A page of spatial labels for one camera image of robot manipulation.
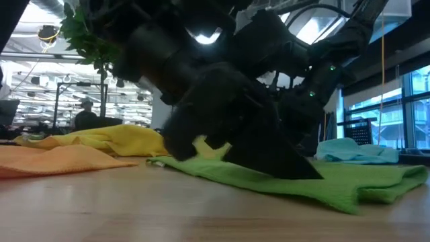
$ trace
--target table surface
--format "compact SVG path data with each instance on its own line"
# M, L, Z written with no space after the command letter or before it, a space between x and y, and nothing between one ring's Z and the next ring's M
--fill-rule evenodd
M428 184L342 214L141 165L0 182L0 241L430 241Z

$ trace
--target cloth fold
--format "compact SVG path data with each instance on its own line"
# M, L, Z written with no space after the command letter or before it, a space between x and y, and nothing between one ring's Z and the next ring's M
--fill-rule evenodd
M256 192L288 194L313 198L349 214L358 212L359 202L391 204L409 190L427 181L423 166L395 167L316 162L324 177L320 180L272 178L232 163L216 159L177 162L172 157L151 158L190 175Z
M321 142L316 158L351 164L397 163L398 151L378 145L359 146L352 138L338 138Z
M44 140L26 140L19 136L14 141L24 147L46 150L67 145L85 145L109 155L144 157L169 155L159 133L150 128L128 124L50 136Z
M57 147L49 151L0 146L0 178L58 175L134 165L138 164L118 161L84 145Z

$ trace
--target person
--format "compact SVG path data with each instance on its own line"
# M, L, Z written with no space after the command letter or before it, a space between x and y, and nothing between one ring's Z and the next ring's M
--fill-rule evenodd
M81 101L81 108L83 111L79 112L75 116L75 131L85 130L88 124L91 124L91 119L97 117L91 110L93 108L93 102L89 98L84 98Z

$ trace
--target green towel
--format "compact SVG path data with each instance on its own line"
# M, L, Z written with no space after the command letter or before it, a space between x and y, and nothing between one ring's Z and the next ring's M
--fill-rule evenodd
M171 157L150 159L194 176L239 188L316 199L337 210L357 214L359 202L391 204L427 181L424 166L397 167L315 162L323 180L276 179L232 163L196 158L177 162Z

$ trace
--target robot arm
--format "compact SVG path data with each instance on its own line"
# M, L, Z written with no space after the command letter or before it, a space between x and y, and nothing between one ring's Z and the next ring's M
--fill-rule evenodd
M124 49L114 74L130 81L144 75L162 91L166 104L176 105L162 131L176 159L195 156L192 142L206 135L213 149L232 145L224 161L280 178L319 179L294 147L318 123L336 86L349 78L343 63L365 51L388 0L359 0L337 34L313 45L291 34L270 9L235 32L237 12L251 2L81 0L81 6L87 27ZM299 4L320 7L308 5L314 2ZM194 40L218 30L212 45ZM268 71L305 79L275 107L256 80Z

